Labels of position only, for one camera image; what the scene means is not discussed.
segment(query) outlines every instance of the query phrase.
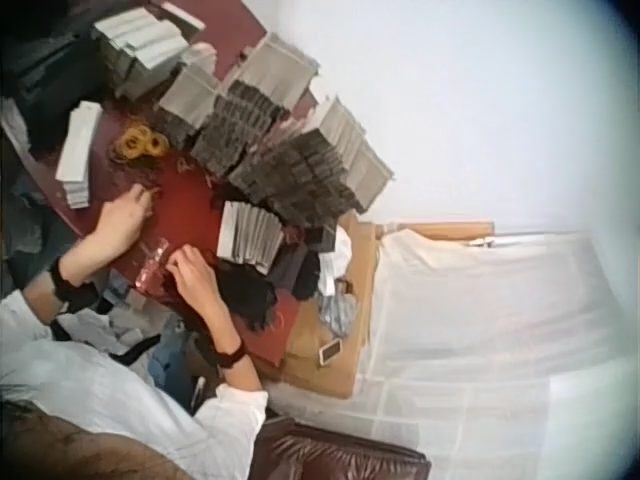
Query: mobile phone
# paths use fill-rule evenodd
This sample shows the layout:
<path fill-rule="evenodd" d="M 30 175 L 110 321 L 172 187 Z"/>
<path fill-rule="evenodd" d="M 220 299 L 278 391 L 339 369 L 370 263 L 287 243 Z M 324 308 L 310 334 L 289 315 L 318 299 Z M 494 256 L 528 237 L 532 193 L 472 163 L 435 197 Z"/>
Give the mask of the mobile phone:
<path fill-rule="evenodd" d="M 340 338 L 336 338 L 335 340 L 327 343 L 318 352 L 320 366 L 324 367 L 329 364 L 329 362 L 331 362 L 331 360 L 333 360 L 340 352 L 342 352 L 342 340 Z"/>

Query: white wall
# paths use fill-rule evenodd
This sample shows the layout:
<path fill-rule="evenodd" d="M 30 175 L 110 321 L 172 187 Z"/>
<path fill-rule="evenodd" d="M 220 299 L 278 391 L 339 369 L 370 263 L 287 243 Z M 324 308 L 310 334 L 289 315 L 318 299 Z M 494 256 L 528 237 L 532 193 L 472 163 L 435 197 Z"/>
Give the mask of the white wall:
<path fill-rule="evenodd" d="M 370 219 L 582 227 L 640 164 L 637 47 L 597 2 L 245 4 L 321 62 L 395 170 Z"/>

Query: white sheet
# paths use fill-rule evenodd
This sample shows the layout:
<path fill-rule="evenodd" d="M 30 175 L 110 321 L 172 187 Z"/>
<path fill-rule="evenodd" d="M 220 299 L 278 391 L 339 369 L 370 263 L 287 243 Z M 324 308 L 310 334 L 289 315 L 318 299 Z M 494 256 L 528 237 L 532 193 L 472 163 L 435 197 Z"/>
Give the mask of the white sheet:
<path fill-rule="evenodd" d="M 424 452 L 430 480 L 607 478 L 638 432 L 637 343 L 591 242 L 384 238 L 356 394 L 270 387 L 306 422 Z"/>

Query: leather chair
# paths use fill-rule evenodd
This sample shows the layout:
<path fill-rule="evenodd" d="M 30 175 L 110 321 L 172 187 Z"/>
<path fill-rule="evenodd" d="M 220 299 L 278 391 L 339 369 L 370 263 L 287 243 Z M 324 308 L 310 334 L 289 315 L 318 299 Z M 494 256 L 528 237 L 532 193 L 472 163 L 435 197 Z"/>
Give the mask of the leather chair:
<path fill-rule="evenodd" d="M 430 470 L 421 453 L 276 417 L 256 439 L 249 480 L 427 480 Z"/>

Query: black wristband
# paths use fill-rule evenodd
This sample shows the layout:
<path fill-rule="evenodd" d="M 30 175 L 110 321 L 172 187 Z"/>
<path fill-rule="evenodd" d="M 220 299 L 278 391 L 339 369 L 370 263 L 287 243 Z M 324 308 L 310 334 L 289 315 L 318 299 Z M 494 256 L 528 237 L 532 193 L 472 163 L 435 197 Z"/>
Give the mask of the black wristband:
<path fill-rule="evenodd" d="M 216 351 L 213 343 L 208 341 L 208 339 L 201 334 L 196 335 L 194 343 L 202 357 L 209 365 L 224 368 L 225 370 L 233 368 L 236 363 L 247 355 L 247 349 L 244 345 L 244 340 L 242 339 L 240 339 L 240 346 L 231 354 Z"/>
<path fill-rule="evenodd" d="M 49 267 L 49 274 L 51 275 L 53 293 L 56 298 L 62 303 L 70 303 L 78 287 L 70 284 L 60 275 L 60 257 L 56 258 L 51 267 Z"/>
<path fill-rule="evenodd" d="M 49 267 L 49 275 L 53 282 L 53 294 L 62 303 L 67 304 L 67 313 L 75 313 L 88 307 L 99 299 L 96 286 L 91 283 L 83 283 L 79 287 L 72 285 L 60 275 L 60 257 L 56 258 Z"/>

